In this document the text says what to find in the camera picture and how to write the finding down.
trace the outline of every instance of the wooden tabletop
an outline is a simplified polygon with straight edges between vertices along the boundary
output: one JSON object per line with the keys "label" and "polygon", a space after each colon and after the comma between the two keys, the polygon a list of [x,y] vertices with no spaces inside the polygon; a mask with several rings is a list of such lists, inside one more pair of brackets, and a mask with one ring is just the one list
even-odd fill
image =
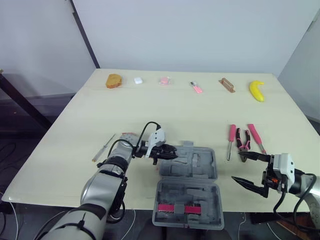
{"label": "wooden tabletop", "polygon": [[[121,75],[122,86],[106,88],[109,74]],[[158,83],[164,76],[171,77],[170,85]],[[135,77],[141,77],[143,84],[136,85]],[[235,93],[218,82],[221,78],[234,84]],[[265,102],[251,95],[249,84],[254,80],[264,82],[260,89]],[[190,81],[196,81],[203,93],[197,94]],[[114,133],[116,138],[123,132],[140,134],[148,121],[161,124],[170,145],[188,140],[197,147],[214,149],[216,183],[225,212],[272,212],[280,198],[272,189],[263,198],[231,178],[245,178],[261,186],[267,166],[260,161],[241,162],[235,142],[231,160],[226,160],[231,124],[242,129],[243,138],[247,124],[254,124],[269,154],[290,153],[297,169],[320,175],[320,137],[272,74],[97,69],[42,138],[2,200],[78,207],[86,181],[97,171],[93,156]],[[153,127],[148,128],[144,139],[152,131]],[[260,152],[251,138],[251,150]],[[158,167],[151,159],[131,161],[124,197],[127,209],[153,209],[161,179]],[[292,212],[297,201],[287,194],[279,211]],[[308,211],[308,207],[303,203],[299,210]]]}

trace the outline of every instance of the black table leg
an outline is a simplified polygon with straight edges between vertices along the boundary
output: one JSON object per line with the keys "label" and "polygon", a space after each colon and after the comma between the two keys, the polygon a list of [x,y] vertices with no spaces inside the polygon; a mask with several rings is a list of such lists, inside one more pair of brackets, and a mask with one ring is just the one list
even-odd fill
{"label": "black table leg", "polygon": [[43,128],[48,130],[52,123],[43,116],[28,100],[1,74],[0,89],[9,95],[23,110],[25,110]]}

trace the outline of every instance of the silver robot arm segment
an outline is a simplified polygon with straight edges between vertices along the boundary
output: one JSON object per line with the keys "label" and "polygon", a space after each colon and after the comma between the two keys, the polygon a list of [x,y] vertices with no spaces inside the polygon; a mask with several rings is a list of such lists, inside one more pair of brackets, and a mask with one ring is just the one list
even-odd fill
{"label": "silver robot arm segment", "polygon": [[[124,134],[120,139],[133,146],[138,137]],[[123,201],[127,178],[125,173],[132,158],[132,147],[119,141],[108,158],[99,165],[97,172],[87,181],[81,194],[81,206],[66,213],[38,240],[100,240],[110,214],[119,210]]]}

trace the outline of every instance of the toolbox lid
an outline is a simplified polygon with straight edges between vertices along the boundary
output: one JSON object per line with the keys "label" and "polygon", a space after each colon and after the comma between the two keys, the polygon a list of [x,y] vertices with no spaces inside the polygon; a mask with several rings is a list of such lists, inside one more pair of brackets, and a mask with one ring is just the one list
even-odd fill
{"label": "toolbox lid", "polygon": [[182,146],[176,146],[176,155],[175,159],[161,161],[161,176],[213,181],[218,178],[213,149],[194,147],[192,141],[184,141]]}

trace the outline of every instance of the yellow banana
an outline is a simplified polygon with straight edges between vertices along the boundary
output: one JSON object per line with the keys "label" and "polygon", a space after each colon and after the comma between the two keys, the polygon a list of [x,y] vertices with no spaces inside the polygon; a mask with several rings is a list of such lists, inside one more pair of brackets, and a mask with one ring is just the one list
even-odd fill
{"label": "yellow banana", "polygon": [[265,83],[263,81],[253,81],[250,83],[250,92],[254,96],[255,99],[257,99],[259,102],[264,102],[265,97],[260,92],[258,85],[264,85]]}

